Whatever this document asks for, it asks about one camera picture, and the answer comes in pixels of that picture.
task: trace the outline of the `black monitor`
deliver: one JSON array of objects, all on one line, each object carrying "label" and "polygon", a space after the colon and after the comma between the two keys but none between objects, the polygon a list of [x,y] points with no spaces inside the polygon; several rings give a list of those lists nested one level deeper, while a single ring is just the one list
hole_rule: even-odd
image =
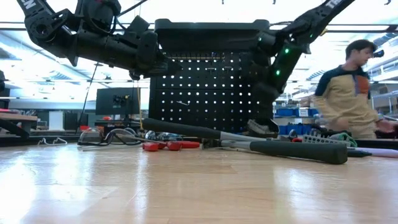
[{"label": "black monitor", "polygon": [[139,114],[137,88],[103,88],[97,90],[95,114]]}]

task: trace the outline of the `ceiling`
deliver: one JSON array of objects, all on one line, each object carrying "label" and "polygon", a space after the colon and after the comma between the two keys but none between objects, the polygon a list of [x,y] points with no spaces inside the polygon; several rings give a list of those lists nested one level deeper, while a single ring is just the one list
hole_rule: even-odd
[{"label": "ceiling", "polygon": [[[55,11],[68,8],[75,10],[77,0],[48,0]],[[119,0],[123,9],[139,2],[134,0]],[[322,0],[150,0],[141,7],[122,16],[122,23],[130,23],[135,15],[141,15],[146,21],[168,18],[173,22],[253,22],[256,19],[267,19],[271,23],[292,21],[305,11],[318,6]],[[398,2],[392,1],[385,6],[384,1],[356,0],[345,11],[335,17],[331,24],[398,24]],[[77,67],[72,67],[69,61],[59,59],[34,45],[26,31],[11,30],[23,27],[24,15],[17,1],[10,1],[0,8],[0,69],[7,79],[12,80],[8,87],[12,95],[26,98],[46,97],[54,101],[83,101],[89,83],[78,82],[89,80],[93,75],[96,62],[80,58]],[[361,29],[385,29],[386,27],[361,27]],[[355,30],[357,27],[330,27],[330,29]],[[310,55],[303,55],[298,62],[285,92],[289,95],[301,96],[311,92],[322,72],[342,63],[345,58],[345,47],[355,39],[367,38],[375,40],[385,34],[354,34],[326,33],[312,45]],[[389,67],[388,72],[381,72],[381,65],[397,62],[397,48],[391,38],[383,45],[386,55],[369,62],[372,76],[375,80],[390,80],[398,76],[397,70]],[[130,80],[128,71],[120,68],[98,67],[95,80],[111,77],[111,83],[93,83],[88,100],[95,100],[98,88],[109,87],[149,87],[149,80],[127,82]]]}]

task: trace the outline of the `black pegboard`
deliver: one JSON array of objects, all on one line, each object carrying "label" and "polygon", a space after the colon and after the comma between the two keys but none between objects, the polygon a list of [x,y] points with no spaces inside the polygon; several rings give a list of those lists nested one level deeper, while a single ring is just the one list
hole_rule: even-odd
[{"label": "black pegboard", "polygon": [[240,74],[240,54],[168,56],[183,70],[151,78],[150,118],[232,133],[246,130],[258,102],[252,101],[252,83]]}]

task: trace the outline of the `navy sleeve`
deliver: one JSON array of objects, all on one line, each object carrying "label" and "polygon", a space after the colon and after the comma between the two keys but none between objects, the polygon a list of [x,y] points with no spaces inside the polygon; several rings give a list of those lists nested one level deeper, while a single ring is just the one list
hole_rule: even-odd
[{"label": "navy sleeve", "polygon": [[330,72],[325,72],[319,80],[317,89],[315,90],[315,96],[322,96],[326,91],[326,88],[331,80]]}]

